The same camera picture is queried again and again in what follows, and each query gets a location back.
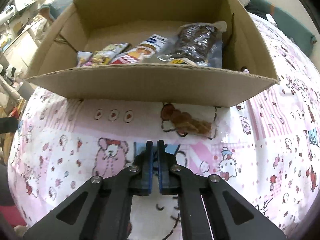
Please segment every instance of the clear plastic bag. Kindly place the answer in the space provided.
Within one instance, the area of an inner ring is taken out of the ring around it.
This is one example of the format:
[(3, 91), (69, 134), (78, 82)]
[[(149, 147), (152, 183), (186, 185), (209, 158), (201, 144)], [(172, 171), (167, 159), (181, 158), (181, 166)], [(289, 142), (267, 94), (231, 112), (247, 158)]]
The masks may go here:
[(167, 42), (158, 58), (171, 64), (222, 68), (222, 32), (226, 30), (224, 21), (184, 25), (178, 35)]

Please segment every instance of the teal fabric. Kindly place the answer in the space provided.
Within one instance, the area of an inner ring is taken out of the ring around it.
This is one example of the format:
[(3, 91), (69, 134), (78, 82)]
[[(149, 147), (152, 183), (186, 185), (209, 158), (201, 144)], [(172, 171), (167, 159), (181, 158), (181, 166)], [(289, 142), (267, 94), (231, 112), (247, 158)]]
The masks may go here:
[(290, 14), (265, 0), (250, 0), (259, 11), (271, 14), (277, 23), (277, 27), (288, 37), (293, 38), (295, 44), (309, 57), (312, 53), (316, 37), (304, 25), (298, 22)]

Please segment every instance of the pink tablecloth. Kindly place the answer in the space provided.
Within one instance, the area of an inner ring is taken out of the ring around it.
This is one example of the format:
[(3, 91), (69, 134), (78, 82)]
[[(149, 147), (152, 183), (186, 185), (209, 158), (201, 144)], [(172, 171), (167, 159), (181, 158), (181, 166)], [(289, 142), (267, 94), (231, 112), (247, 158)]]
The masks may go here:
[[(174, 104), (213, 122), (213, 139), (178, 134), (170, 121), (161, 119), (162, 103), (67, 100), (36, 89), (15, 134), (8, 165), (11, 192), (28, 225), (93, 174), (109, 177), (130, 165), (146, 140), (163, 139), (180, 164), (203, 176), (220, 174), (289, 234), (319, 191), (320, 77), (281, 31), (252, 18), (280, 85), (231, 108)], [(181, 238), (177, 200), (159, 195), (156, 184), (151, 197), (133, 200), (129, 239)]]

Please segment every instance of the snack package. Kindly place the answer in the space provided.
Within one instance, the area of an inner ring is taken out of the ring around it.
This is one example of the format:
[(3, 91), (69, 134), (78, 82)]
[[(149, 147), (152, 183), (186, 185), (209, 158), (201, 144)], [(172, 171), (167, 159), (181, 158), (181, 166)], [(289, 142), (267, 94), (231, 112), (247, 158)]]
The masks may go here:
[(103, 50), (94, 52), (88, 62), (82, 66), (107, 65), (116, 55), (124, 51), (129, 45), (129, 43), (109, 44)]
[(82, 67), (83, 64), (85, 64), (91, 56), (92, 56), (92, 52), (78, 51), (78, 53), (77, 53), (77, 59), (78, 59), (77, 67)]
[(170, 64), (222, 68), (222, 32), (226, 30), (224, 21), (183, 25), (158, 58)]
[(181, 112), (173, 104), (165, 104), (161, 110), (161, 119), (171, 121), (179, 134), (196, 134), (212, 137), (212, 123), (193, 118), (187, 112)]
[(152, 55), (158, 53), (164, 47), (167, 40), (167, 38), (153, 34), (137, 47), (115, 57), (110, 64), (141, 63), (145, 58), (151, 58)]

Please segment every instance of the screw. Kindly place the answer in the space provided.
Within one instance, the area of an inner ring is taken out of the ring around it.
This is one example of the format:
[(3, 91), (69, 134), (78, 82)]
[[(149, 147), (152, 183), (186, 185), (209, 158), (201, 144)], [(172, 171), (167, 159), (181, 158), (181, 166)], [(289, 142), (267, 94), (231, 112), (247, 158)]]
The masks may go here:
[(102, 181), (102, 178), (100, 176), (91, 177), (91, 182), (94, 184), (100, 183), (101, 181)]
[(217, 174), (212, 174), (209, 176), (209, 179), (212, 181), (212, 182), (219, 182), (221, 177)]
[(130, 167), (129, 167), (129, 171), (132, 171), (132, 172), (137, 172), (139, 171), (140, 168), (138, 165), (135, 165), (135, 164), (132, 164)]
[(182, 166), (179, 165), (179, 164), (174, 164), (174, 165), (172, 165), (172, 167), (171, 167), (171, 170), (172, 170), (172, 171), (181, 171), (181, 169), (182, 169)]

